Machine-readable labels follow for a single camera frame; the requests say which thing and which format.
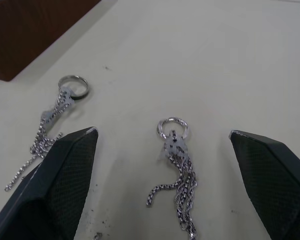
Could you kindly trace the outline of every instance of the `small metal piece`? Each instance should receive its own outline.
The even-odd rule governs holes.
[[[183,137],[178,136],[175,130],[171,130],[170,135],[167,137],[162,131],[163,124],[167,122],[181,124],[185,128]],[[190,216],[190,210],[193,206],[194,189],[197,186],[197,180],[188,154],[187,145],[184,142],[184,139],[189,133],[189,127],[182,119],[170,117],[159,122],[157,132],[165,139],[163,145],[165,157],[178,168],[179,178],[173,184],[161,184],[155,186],[147,197],[146,205],[148,207],[152,205],[153,198],[159,191],[176,189],[174,203],[180,228],[188,233],[190,240],[196,240],[197,230]]]
[[[59,86],[59,91],[62,87],[63,84],[65,83],[68,83],[68,82],[72,82],[72,81],[75,81],[75,82],[78,82],[78,83],[81,83],[85,86],[85,91],[81,94],[76,94],[74,93],[73,91],[71,91],[71,94],[70,94],[70,97],[73,99],[73,100],[80,100],[80,99],[84,99],[88,93],[89,93],[89,90],[90,90],[90,87],[89,87],[89,84],[87,82],[87,80],[85,80],[83,77],[81,76],[77,76],[77,75],[68,75],[68,76],[64,76],[62,77],[60,80],[59,80],[59,83],[58,83],[58,86]]]
[[[63,86],[64,83],[70,81],[69,79],[72,80],[77,79],[78,81],[86,85],[85,92],[80,95],[74,96],[74,93],[70,88]],[[50,148],[52,147],[52,145],[63,136],[61,132],[57,135],[56,138],[47,137],[47,132],[49,128],[57,120],[57,116],[61,115],[66,109],[68,109],[71,105],[73,105],[75,103],[74,99],[76,100],[82,99],[85,96],[87,96],[87,94],[89,93],[88,82],[80,76],[72,76],[72,75],[65,76],[60,79],[58,85],[59,85],[59,94],[56,99],[54,108],[49,111],[44,111],[41,115],[39,129],[37,131],[37,134],[35,135],[34,142],[30,147],[30,153],[32,154],[32,157],[22,165],[22,167],[16,172],[16,174],[14,175],[10,183],[5,186],[4,190],[6,192],[11,190],[11,188],[16,184],[16,181],[21,177],[22,173],[37,158],[44,159],[47,153],[49,152]]]
[[[102,238],[102,233],[101,232],[97,232],[94,237],[93,240],[100,240]]]
[[[169,122],[174,122],[174,123],[180,124],[182,127],[184,127],[184,132],[182,134],[182,138],[185,140],[187,138],[187,136],[189,135],[189,130],[190,130],[189,126],[181,118],[178,118],[175,116],[172,116],[167,119],[163,119],[163,120],[159,121],[156,131],[160,135],[160,137],[162,137],[164,140],[167,139],[167,136],[165,135],[165,133],[163,131],[163,125],[165,125],[166,123],[169,123]]]

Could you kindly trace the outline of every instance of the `white surface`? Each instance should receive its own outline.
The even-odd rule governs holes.
[[[198,239],[270,239],[228,134],[265,135],[300,158],[300,3],[103,0],[15,80],[0,81],[0,210],[12,194],[4,186],[30,157],[41,112],[69,74],[93,91],[51,135],[90,126],[100,133],[76,240],[96,231],[106,240],[187,239],[172,191],[146,208],[153,186],[177,178],[157,160],[156,125],[170,116],[192,131]]]

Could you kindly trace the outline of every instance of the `silver key ring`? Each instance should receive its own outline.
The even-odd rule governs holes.
[[[68,82],[72,82],[72,81],[83,84],[85,86],[85,91],[81,94],[70,95],[70,97],[73,100],[84,99],[88,95],[90,87],[89,87],[89,84],[88,84],[87,80],[85,80],[81,76],[77,76],[77,75],[64,76],[63,78],[61,78],[59,80],[59,83],[58,83],[59,90],[61,89],[62,85],[64,85],[65,83],[68,83]]]
[[[163,131],[163,125],[165,125],[166,123],[169,123],[169,122],[180,124],[184,128],[182,138],[186,139],[188,137],[189,131],[190,131],[188,124],[185,121],[183,121],[181,118],[178,118],[175,116],[172,116],[167,119],[163,119],[163,120],[159,121],[156,131],[158,132],[160,137],[162,137],[164,140],[167,139],[167,136],[165,135],[165,133]]]

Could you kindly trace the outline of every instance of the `brown wood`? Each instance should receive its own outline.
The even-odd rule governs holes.
[[[0,80],[12,80],[98,2],[0,0]]]

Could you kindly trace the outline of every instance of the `black plastic object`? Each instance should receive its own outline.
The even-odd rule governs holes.
[[[300,240],[300,160],[283,143],[243,131],[230,139],[246,192],[272,240]]]
[[[0,212],[0,240],[72,240],[88,194],[98,140],[91,127],[56,141]]]

